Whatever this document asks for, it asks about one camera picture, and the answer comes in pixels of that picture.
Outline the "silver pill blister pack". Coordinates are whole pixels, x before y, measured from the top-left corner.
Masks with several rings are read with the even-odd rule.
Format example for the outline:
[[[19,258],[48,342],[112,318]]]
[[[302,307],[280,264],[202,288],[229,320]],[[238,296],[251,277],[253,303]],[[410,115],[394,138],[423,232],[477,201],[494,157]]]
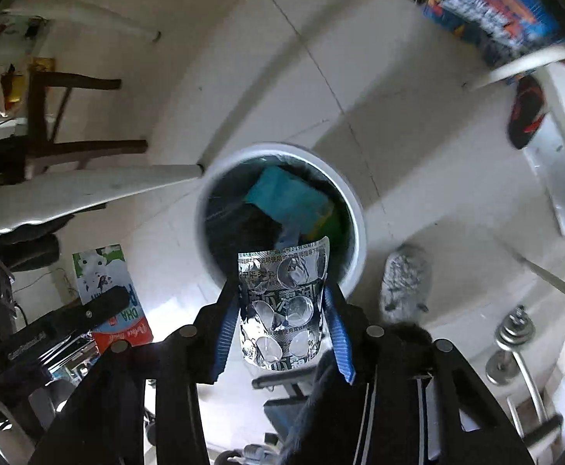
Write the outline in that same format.
[[[299,369],[319,353],[330,240],[237,256],[241,351],[263,370]]]

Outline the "white round trash bin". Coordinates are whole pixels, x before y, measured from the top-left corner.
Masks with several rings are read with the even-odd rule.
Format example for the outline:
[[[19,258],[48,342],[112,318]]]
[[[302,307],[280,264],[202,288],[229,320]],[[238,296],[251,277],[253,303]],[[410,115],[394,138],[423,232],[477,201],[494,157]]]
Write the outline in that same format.
[[[368,254],[357,194],[312,151],[263,143],[224,157],[206,173],[195,210],[196,245],[211,279],[221,286],[250,250],[273,250],[328,237],[329,273],[350,297]]]

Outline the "person's dark trouser legs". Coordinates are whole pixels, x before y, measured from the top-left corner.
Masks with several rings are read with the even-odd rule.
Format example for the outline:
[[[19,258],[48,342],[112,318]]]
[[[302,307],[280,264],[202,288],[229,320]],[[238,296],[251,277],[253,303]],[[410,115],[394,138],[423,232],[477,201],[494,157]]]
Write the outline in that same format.
[[[319,360],[313,391],[284,441],[281,464],[350,464],[355,458],[365,389],[339,373],[335,356]]]

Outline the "chrome dumbbell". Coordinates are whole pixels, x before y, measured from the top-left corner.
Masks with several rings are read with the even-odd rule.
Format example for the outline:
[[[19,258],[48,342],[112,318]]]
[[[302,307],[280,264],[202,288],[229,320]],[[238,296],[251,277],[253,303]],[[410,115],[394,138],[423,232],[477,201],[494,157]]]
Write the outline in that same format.
[[[495,342],[499,348],[485,364],[485,376],[496,386],[510,384],[520,375],[531,396],[538,421],[548,420],[546,408],[532,372],[523,357],[523,348],[534,339],[536,326],[525,310],[517,305],[500,322],[495,332]]]

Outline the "right grey fuzzy slipper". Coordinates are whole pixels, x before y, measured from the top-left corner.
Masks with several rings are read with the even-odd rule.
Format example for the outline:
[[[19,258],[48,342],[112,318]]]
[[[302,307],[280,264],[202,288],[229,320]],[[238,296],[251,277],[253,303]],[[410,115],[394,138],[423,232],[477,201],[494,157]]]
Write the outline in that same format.
[[[427,252],[402,245],[392,252],[381,280],[379,312],[385,323],[418,323],[429,312],[432,265]]]

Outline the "white table leg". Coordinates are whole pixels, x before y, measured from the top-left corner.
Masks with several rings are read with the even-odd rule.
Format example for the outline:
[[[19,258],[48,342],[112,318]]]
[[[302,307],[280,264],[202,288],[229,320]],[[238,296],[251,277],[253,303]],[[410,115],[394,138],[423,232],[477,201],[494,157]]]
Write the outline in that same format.
[[[462,87],[467,90],[476,90],[511,77],[517,77],[518,74],[535,71],[540,67],[561,61],[565,61],[565,44],[547,46],[474,79],[467,80],[462,84]]]
[[[121,198],[199,179],[200,165],[84,169],[40,175],[0,187],[0,235]]]

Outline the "black blue weight bench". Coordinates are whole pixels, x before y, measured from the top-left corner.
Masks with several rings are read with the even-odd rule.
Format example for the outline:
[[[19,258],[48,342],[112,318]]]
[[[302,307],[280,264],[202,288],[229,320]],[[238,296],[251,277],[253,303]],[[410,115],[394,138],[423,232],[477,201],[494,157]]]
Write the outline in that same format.
[[[287,393],[286,398],[268,400],[264,404],[265,416],[281,441],[287,440],[290,429],[309,398],[301,389],[301,384],[311,388],[316,370],[317,366],[312,365],[297,370],[266,374],[252,380],[252,388],[256,391],[283,388]]]

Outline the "teal cardboard box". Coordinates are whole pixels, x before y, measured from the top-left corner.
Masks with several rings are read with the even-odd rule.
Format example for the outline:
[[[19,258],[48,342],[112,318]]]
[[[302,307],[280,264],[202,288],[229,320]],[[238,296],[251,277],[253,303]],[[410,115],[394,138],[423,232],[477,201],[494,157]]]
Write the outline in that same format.
[[[313,235],[334,213],[334,204],[327,194],[281,167],[266,168],[244,202],[283,228],[293,228],[300,236]]]

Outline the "red black sandal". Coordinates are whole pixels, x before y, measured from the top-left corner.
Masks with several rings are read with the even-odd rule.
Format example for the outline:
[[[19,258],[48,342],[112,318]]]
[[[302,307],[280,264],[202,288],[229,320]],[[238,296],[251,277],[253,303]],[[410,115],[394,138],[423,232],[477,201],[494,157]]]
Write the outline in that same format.
[[[545,96],[540,83],[533,76],[521,78],[507,124],[507,136],[515,149],[521,150],[531,141],[545,116]]]

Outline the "colourful blue toy box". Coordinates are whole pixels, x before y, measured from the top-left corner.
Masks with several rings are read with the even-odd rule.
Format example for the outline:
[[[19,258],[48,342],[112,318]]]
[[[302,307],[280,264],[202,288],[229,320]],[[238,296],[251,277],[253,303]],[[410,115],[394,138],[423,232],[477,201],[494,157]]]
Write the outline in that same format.
[[[476,46],[490,67],[565,43],[565,32],[541,0],[427,0],[424,14]]]

